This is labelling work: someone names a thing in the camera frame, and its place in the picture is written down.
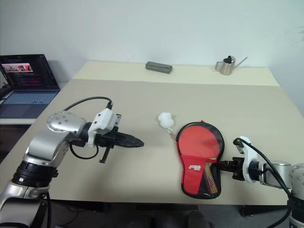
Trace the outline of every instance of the gray eraser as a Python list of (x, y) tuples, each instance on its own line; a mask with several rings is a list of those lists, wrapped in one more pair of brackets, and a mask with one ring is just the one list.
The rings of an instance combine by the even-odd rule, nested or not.
[(169, 74), (172, 71), (172, 66), (161, 63), (147, 62), (146, 69)]

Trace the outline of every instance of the white wall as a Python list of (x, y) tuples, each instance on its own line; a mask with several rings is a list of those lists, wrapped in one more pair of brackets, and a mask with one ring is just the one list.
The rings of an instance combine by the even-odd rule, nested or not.
[(0, 54), (44, 53), (58, 81), (87, 60), (270, 67), (304, 114), (303, 0), (0, 0)]

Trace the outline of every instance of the table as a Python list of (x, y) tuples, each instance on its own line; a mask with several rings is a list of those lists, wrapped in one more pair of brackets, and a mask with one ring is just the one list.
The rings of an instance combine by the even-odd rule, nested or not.
[[(232, 141), (248, 137), (271, 160), (304, 162), (304, 119), (267, 68), (239, 68), (230, 76), (208, 66), (173, 66), (171, 74), (148, 71), (144, 64), (89, 61), (32, 124), (0, 165), (2, 190), (21, 162), (31, 139), (47, 117), (89, 96), (107, 96), (122, 115), (119, 131), (145, 142), (142, 148), (114, 147), (105, 164), (67, 153), (51, 182), (51, 198), (101, 202), (285, 205), (284, 191), (232, 179), (222, 172), (216, 199), (193, 199), (181, 191), (181, 164), (174, 141), (158, 125), (161, 112), (171, 112), (177, 132), (204, 120), (225, 140), (223, 160), (240, 156)], [(71, 111), (92, 121), (105, 101), (82, 103)], [(95, 151), (75, 148), (82, 156)]]

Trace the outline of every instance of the white cotton ball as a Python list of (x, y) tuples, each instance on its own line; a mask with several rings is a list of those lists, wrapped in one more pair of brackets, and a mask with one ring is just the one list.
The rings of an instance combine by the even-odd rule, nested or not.
[(162, 128), (171, 128), (174, 125), (174, 120), (172, 119), (166, 119), (160, 122), (160, 126)]
[(158, 121), (162, 128), (171, 128), (174, 125), (174, 120), (172, 120), (171, 113), (161, 113), (158, 116)]
[(161, 113), (158, 116), (158, 121), (166, 120), (166, 119), (171, 119), (172, 115), (171, 113)]

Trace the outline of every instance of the floor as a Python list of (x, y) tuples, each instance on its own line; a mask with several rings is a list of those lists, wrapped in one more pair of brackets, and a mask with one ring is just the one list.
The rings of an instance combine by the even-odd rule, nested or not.
[(30, 125), (0, 125), (0, 163), (27, 131)]
[[(273, 212), (263, 215), (244, 218), (238, 213), (238, 206), (235, 205), (198, 205), (199, 211), (205, 219), (212, 223), (214, 228), (265, 228), (278, 221), (284, 211)], [(157, 228), (183, 228), (184, 216), (189, 214), (189, 210), (136, 210), (135, 205), (120, 204), (111, 205), (111, 210), (107, 213), (93, 212), (89, 210), (77, 209), (57, 203), (52, 203), (52, 228), (56, 225), (66, 224), (73, 220), (65, 228), (127, 228), (132, 221), (137, 221), (145, 214), (155, 218)], [(287, 228), (288, 219), (278, 228)], [(46, 217), (43, 223), (46, 228)]]

